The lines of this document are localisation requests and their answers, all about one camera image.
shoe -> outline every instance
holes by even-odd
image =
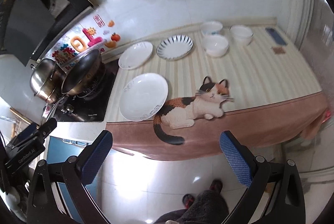
[[[217,192],[218,194],[220,194],[221,190],[223,189],[222,181],[219,180],[219,179],[213,180],[209,189]]]
[[[190,206],[194,203],[195,198],[191,194],[185,194],[182,198],[182,203],[186,209],[189,209]]]

cat print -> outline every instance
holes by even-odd
[[[172,129],[191,127],[195,119],[207,120],[222,117],[222,103],[233,100],[229,96],[228,80],[214,83],[209,76],[204,78],[203,84],[194,97],[177,98],[166,101],[153,119],[156,136],[171,145],[182,145],[184,138],[167,135],[161,128],[161,123]]]

frying pan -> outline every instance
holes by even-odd
[[[94,49],[81,57],[65,77],[61,85],[63,96],[52,106],[46,121],[54,115],[57,106],[64,98],[78,95],[85,90],[89,82],[94,79],[101,62],[102,57],[98,49]]]

stove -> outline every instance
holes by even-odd
[[[59,122],[102,122],[113,89],[118,61],[105,65],[102,79],[86,95],[70,96],[60,102],[54,114]]]

cat's head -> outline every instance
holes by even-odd
[[[228,80],[224,79],[219,83],[214,83],[209,76],[206,76],[196,96],[214,103],[229,100]]]

